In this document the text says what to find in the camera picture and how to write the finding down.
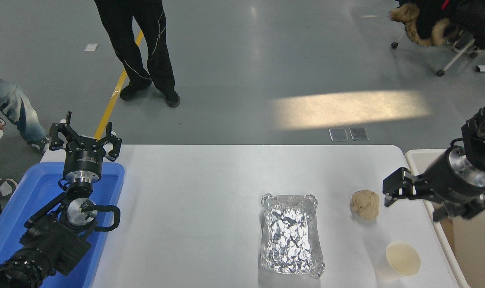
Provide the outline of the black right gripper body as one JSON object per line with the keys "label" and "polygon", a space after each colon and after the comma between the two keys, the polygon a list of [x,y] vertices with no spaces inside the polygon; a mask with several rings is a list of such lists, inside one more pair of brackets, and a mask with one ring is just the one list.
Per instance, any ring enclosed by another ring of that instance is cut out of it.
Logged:
{"label": "black right gripper body", "polygon": [[436,195],[456,203],[469,202],[485,192],[485,172],[469,162],[463,148],[449,148],[422,174]]}

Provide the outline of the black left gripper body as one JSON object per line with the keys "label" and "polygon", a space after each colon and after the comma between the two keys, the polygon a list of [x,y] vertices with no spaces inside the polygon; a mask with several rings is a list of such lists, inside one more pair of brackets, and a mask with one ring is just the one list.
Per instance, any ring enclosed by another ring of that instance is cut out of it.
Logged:
{"label": "black left gripper body", "polygon": [[79,147],[75,141],[65,145],[66,158],[63,176],[72,177],[78,171],[87,171],[96,177],[101,177],[105,149],[103,146],[93,148],[90,138],[80,142],[84,143],[83,148]]}

